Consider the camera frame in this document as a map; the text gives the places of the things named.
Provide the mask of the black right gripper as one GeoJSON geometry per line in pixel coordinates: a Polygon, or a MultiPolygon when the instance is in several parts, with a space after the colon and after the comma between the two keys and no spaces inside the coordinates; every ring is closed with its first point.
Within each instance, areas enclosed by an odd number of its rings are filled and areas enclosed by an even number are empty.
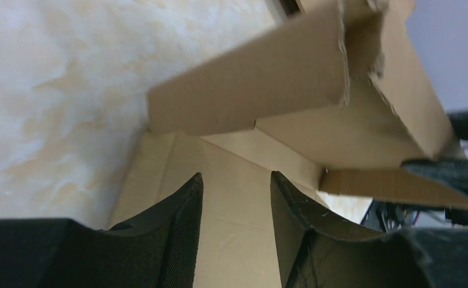
{"type": "MultiPolygon", "coordinates": [[[[468,111],[450,113],[448,117],[455,135],[468,141],[468,111]]],[[[401,168],[441,183],[468,197],[468,160],[406,160],[401,163],[401,168]]]]}

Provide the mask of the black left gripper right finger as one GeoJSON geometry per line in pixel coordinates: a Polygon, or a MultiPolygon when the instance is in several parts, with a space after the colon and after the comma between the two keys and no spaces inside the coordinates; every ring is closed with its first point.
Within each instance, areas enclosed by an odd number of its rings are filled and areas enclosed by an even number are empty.
{"type": "Polygon", "coordinates": [[[271,173],[283,287],[468,287],[468,228],[378,232],[351,222],[271,173]]]}

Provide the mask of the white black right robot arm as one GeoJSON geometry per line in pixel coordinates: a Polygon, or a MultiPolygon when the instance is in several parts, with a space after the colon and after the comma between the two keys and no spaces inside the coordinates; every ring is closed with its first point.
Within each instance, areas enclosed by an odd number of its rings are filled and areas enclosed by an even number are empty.
{"type": "MultiPolygon", "coordinates": [[[[444,184],[468,198],[468,160],[445,158],[441,160],[406,160],[401,168],[414,175],[444,184]]],[[[427,214],[438,223],[468,226],[468,211],[454,208],[397,204],[372,201],[361,224],[381,232],[393,232],[414,226],[422,214],[427,214]]]]}

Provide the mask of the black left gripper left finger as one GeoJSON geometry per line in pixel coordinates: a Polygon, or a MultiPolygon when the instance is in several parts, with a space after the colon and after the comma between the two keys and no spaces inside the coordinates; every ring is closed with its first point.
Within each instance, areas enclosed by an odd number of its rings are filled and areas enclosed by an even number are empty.
{"type": "Polygon", "coordinates": [[[0,287],[192,287],[203,179],[108,230],[68,218],[0,219],[0,287]]]}

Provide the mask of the cardboard box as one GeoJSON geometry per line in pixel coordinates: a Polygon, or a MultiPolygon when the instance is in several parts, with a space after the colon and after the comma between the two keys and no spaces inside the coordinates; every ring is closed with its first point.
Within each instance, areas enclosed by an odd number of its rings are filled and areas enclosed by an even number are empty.
{"type": "Polygon", "coordinates": [[[332,212],[318,192],[468,211],[466,196],[400,169],[412,158],[464,158],[408,37],[414,9],[299,1],[285,24],[151,89],[150,131],[111,224],[200,173],[192,287],[283,287],[273,171],[332,212]]]}

